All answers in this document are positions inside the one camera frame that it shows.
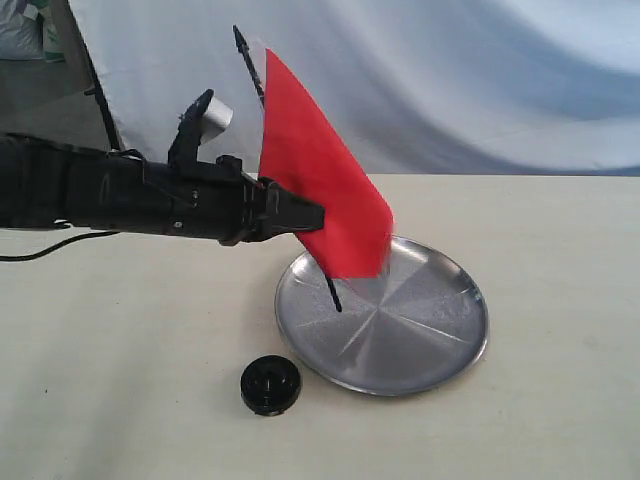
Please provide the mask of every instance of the table surface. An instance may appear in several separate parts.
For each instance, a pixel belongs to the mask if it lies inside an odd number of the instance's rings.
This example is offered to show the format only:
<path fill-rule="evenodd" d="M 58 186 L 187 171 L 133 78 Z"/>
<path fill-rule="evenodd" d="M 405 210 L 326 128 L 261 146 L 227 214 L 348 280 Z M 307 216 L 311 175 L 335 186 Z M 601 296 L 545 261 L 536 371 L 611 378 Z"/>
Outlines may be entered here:
<path fill-rule="evenodd" d="M 297 403 L 258 417 L 240 374 L 292 357 L 273 299 L 295 238 L 89 240 L 0 264 L 0 476 L 640 478 L 640 178 L 373 179 L 396 232 L 484 293 L 474 368 L 383 399 L 301 366 Z M 62 235 L 4 231 L 0 247 Z"/>

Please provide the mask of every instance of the black bottle cap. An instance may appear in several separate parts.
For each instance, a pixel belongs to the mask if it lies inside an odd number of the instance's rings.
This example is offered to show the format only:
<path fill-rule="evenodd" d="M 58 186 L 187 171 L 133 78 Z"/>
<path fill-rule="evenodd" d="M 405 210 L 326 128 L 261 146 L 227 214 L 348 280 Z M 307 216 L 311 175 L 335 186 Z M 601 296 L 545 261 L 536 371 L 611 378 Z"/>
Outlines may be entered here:
<path fill-rule="evenodd" d="M 267 355 L 249 364 L 240 379 L 242 399 L 254 413 L 272 417 L 295 403 L 300 393 L 298 368 L 284 357 Z"/>

